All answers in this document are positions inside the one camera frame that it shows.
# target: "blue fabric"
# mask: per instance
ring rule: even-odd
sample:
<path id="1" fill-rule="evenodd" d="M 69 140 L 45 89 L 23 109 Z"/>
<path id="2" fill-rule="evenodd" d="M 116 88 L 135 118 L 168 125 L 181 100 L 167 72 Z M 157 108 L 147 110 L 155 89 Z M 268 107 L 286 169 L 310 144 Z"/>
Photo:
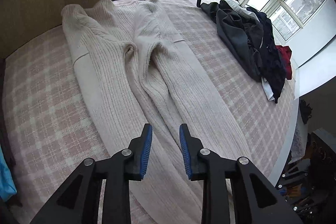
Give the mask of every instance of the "blue fabric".
<path id="1" fill-rule="evenodd" d="M 16 188 L 12 179 L 12 175 L 7 167 L 0 146 L 0 197 L 3 201 L 7 201 L 11 196 L 15 194 Z"/>

